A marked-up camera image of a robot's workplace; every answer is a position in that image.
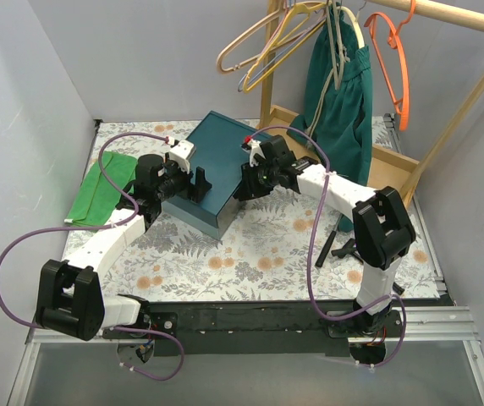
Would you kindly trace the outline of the teal drawer box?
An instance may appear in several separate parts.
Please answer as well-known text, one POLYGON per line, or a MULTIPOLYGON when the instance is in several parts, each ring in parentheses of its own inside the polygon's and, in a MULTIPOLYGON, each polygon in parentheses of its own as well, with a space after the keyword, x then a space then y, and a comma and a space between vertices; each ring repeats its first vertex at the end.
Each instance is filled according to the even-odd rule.
POLYGON ((249 153, 241 144, 255 132, 250 125, 219 112, 209 112, 187 140, 195 145, 190 167, 202 167, 212 188, 200 203, 175 196, 162 204, 162 211, 214 239, 221 239, 240 209, 234 192, 241 180, 241 165, 249 160, 249 153))

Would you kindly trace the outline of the hammer with black grip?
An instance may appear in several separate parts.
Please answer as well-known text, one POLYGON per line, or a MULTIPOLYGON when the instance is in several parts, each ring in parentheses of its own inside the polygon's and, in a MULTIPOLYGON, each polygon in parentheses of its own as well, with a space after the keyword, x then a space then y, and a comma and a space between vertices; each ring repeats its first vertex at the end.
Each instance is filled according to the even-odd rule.
POLYGON ((333 245, 333 242, 336 238, 336 235, 337 235, 337 231, 336 230, 333 230, 327 237, 327 240, 325 242, 325 244, 322 246, 322 250, 319 254, 319 256, 317 257, 317 260, 316 260, 316 263, 315 263, 315 267, 317 268, 321 268, 324 264, 324 261, 326 260, 328 254, 329 254, 329 251, 331 250, 332 248, 332 245, 333 245))

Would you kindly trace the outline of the black claw hammer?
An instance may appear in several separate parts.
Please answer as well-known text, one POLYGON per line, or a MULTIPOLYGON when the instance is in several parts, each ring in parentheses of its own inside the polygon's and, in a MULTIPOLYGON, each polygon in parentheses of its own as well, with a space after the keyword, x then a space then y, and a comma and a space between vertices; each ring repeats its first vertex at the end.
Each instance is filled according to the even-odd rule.
POLYGON ((360 257, 360 255, 358 254, 358 252, 356 250, 354 250, 351 255, 361 264, 363 265, 364 264, 364 261, 363 259, 360 257))

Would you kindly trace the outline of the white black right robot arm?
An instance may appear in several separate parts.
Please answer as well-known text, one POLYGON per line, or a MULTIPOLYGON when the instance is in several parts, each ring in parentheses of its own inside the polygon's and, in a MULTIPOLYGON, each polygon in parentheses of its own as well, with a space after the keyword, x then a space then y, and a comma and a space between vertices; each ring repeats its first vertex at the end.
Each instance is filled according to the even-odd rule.
POLYGON ((391 308, 399 264, 415 241, 399 192, 362 186, 308 156, 296 158, 280 135, 264 141, 247 137, 242 147, 250 157, 241 167, 238 200, 254 200, 282 186, 317 198, 321 206, 331 206, 353 223, 355 248, 363 261, 360 290, 350 313, 319 316, 332 323, 347 321, 364 336, 377 334, 391 308))

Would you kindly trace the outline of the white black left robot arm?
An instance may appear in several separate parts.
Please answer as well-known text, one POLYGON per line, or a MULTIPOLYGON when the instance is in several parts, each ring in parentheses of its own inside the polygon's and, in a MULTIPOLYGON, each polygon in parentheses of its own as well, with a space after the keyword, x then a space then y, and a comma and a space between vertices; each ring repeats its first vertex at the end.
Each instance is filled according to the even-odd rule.
POLYGON ((115 326, 131 337, 144 337, 151 330, 151 317, 141 310, 144 300, 107 295, 101 281, 159 217, 165 200, 180 196, 199 203, 211 188, 202 167, 190 169, 188 161, 173 154, 141 156, 135 178, 124 187, 109 218, 113 228, 96 232, 80 249, 42 267, 36 324, 84 341, 115 326))

